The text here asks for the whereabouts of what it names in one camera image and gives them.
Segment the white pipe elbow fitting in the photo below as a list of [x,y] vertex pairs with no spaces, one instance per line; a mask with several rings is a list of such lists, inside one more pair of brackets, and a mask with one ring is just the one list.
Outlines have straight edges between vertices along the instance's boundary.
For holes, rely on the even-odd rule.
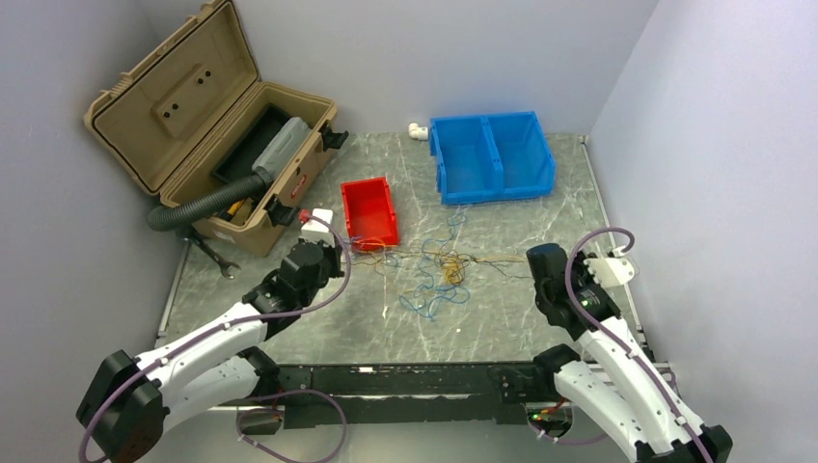
[[408,135],[418,141],[427,141],[429,139],[429,127],[422,126],[418,123],[409,123],[407,126]]

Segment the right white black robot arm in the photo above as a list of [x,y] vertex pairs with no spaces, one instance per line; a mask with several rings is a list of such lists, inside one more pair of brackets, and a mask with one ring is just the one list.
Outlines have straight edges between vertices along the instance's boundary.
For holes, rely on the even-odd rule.
[[526,252],[535,305],[577,343],[533,359],[532,389],[559,396],[586,413],[631,462],[724,462],[733,440],[708,425],[661,376],[641,349],[609,289],[638,273],[623,248],[606,257],[556,243]]

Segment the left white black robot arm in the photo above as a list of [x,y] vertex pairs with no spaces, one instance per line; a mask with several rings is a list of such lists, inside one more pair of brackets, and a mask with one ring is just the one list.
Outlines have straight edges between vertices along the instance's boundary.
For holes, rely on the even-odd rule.
[[165,432],[213,406],[269,402],[278,367],[259,345],[334,302],[350,277],[348,243],[301,239],[278,268],[206,325],[136,356],[109,354],[75,414],[84,428],[79,461],[89,461],[95,443],[102,462],[135,462]]

